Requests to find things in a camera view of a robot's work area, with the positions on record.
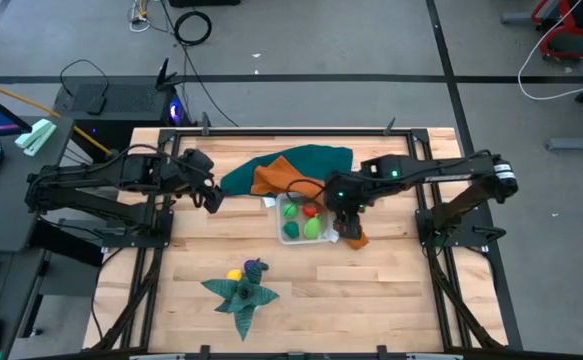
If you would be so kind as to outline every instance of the teal towel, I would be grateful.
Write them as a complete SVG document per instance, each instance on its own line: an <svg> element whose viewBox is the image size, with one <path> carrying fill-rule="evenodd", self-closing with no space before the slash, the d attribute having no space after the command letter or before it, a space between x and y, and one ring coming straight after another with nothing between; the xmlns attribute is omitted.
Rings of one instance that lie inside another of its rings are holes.
<svg viewBox="0 0 583 360"><path fill-rule="evenodd" d="M353 165L353 150L349 148L304 145L252 159L222 178L222 191L227 196L250 194L255 168L269 166L280 156L302 175L318 180L326 179L332 171L351 171Z"/></svg>

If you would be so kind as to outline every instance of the concrete floor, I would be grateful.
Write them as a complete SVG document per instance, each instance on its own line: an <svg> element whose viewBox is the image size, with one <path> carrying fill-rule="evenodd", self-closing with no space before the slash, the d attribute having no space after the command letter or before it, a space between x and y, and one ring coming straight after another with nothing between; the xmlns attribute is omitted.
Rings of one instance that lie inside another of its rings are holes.
<svg viewBox="0 0 583 360"><path fill-rule="evenodd" d="M164 57L172 71L183 54L172 37L132 33L131 0L11 0L0 17L0 76L52 76L87 58L108 75L154 75ZM436 0L456 75L513 76L540 35L532 27L503 27L502 11L530 9L527 0ZM190 54L200 74L443 75L429 12L421 0L246 0L237 7L201 8L213 34ZM183 13L170 9L175 17ZM164 15L150 3L154 25ZM187 24L187 33L201 31ZM69 75L94 75L76 66ZM525 74L583 75L580 66L547 64L535 56ZM52 105L59 84L6 88ZM566 97L525 98L513 84L459 84L476 149L503 154L514 165L520 193L491 210L514 311L527 350L583 354L583 151L549 153L556 136L583 136L583 105ZM549 95L578 85L529 85ZM241 125L456 127L444 83L258 82L207 84L216 102ZM191 113L227 124L199 84L187 85ZM0 96L22 115L36 109ZM11 358L77 351L88 320L88 298L48 298L39 338L20 340ZM70 319L58 316L71 313Z"/></svg>

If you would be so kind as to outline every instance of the red toy fruit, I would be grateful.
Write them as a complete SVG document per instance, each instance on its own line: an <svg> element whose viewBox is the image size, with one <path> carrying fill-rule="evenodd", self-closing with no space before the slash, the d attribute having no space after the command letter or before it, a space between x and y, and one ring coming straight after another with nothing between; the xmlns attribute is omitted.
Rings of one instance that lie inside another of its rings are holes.
<svg viewBox="0 0 583 360"><path fill-rule="evenodd" d="M314 217L318 215L319 212L320 210L314 204L302 205L302 213L304 213L304 215L306 215L307 217Z"/></svg>

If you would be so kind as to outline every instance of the wooden tabletop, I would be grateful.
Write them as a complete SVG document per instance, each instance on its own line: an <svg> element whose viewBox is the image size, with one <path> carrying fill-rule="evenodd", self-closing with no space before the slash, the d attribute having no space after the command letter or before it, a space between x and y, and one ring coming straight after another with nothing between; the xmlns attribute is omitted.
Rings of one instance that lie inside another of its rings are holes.
<svg viewBox="0 0 583 360"><path fill-rule="evenodd" d="M460 156L453 129L428 130L434 158ZM158 133L136 129L132 144L155 146ZM219 180L254 157L305 144L351 148L355 163L408 153L403 137L351 136L189 137L180 149L206 153L215 162L212 171ZM441 191L449 200L465 187L462 182L447 183ZM136 203L142 197L122 193L120 201ZM173 238L163 256L149 350L198 352L201 345L210 345L212 352L375 352L377 345L387 345L390 352L441 351L416 208L414 190L376 201L362 214L370 244L355 251L345 242L282 245L274 208L265 208L256 197L226 198L214 215L183 198L174 205ZM465 302L490 334L506 343L487 260L466 249L456 248L454 254ZM105 332L127 303L135 256L135 249L126 249L102 270L95 312ZM256 312L242 342L233 316L213 311L221 298L200 282L224 278L227 271L254 258L270 265L263 285L280 298ZM459 345L448 301L447 312L454 344ZM132 344L138 343L141 320L136 316ZM91 320L84 345L97 340Z"/></svg>

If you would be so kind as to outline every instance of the plastic container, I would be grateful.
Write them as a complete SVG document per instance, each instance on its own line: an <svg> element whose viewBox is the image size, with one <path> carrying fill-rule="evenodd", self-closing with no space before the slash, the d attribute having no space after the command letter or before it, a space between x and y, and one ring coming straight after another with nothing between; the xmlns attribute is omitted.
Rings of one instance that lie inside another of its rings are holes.
<svg viewBox="0 0 583 360"><path fill-rule="evenodd" d="M315 239L307 239L304 237L304 233L302 229L304 228L304 224L309 221L309 217L302 213L302 204L304 202L308 202L309 200L303 199L303 196L298 193L289 193L289 196L296 200L296 204L298 205L298 214L294 218L286 218L282 214L282 209L286 204L291 203L291 200L287 197L287 194L279 194L276 198L275 202L275 211L276 211L276 218L277 218L277 226L278 226L278 240L285 245L302 245L302 244L317 244L317 243L324 243L324 242L336 242L338 241L338 233L333 229L333 221L334 215L332 212L328 211L324 207L320 208L320 223L322 225L322 231ZM295 221L298 223L300 228L300 236L296 239L291 239L287 234L282 230L282 227L289 221Z"/></svg>

